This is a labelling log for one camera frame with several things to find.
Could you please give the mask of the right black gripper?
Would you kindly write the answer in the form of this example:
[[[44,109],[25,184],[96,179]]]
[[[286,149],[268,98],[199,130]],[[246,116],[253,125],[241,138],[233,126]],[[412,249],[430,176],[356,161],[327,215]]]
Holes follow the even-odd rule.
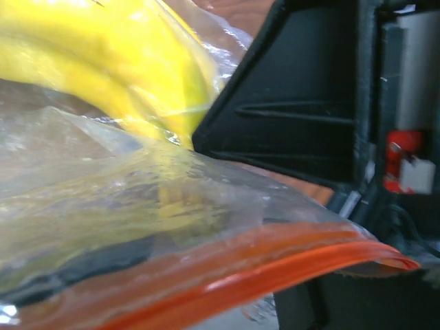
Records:
[[[423,265],[439,263],[439,2],[332,1],[355,63],[362,180],[329,208]]]

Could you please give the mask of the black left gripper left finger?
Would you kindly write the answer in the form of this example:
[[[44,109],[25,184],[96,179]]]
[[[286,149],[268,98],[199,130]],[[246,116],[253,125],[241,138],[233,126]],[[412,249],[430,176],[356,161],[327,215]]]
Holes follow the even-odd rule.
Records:
[[[154,236],[117,243],[82,254],[47,274],[39,274],[1,292],[1,302],[16,306],[39,303],[87,279],[119,272],[147,261],[155,245]]]

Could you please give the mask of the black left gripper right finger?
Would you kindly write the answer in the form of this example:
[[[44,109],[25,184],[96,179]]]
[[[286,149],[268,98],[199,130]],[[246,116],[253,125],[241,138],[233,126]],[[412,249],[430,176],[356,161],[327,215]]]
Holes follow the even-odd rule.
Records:
[[[330,273],[274,300],[280,329],[438,329],[439,269],[387,278]]]

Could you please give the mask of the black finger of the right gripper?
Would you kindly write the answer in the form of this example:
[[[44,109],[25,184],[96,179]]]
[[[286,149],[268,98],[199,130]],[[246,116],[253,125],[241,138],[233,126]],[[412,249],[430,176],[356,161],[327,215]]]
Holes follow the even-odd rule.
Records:
[[[196,152],[356,183],[357,11],[356,1],[275,1],[193,133]]]

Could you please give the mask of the clear zip top bag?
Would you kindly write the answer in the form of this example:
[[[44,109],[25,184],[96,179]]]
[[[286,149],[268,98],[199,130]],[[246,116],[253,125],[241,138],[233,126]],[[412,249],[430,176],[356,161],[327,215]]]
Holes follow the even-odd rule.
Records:
[[[183,329],[353,265],[419,265],[293,188],[23,89],[1,110],[1,292],[82,254],[155,237],[151,257],[27,306],[2,329]]]

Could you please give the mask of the yellow fake banana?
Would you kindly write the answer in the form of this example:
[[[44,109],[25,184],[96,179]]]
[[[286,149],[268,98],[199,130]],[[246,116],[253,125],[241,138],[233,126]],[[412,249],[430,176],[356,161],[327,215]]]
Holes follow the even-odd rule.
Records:
[[[163,1],[2,1],[1,77],[186,148],[222,87],[208,50]]]

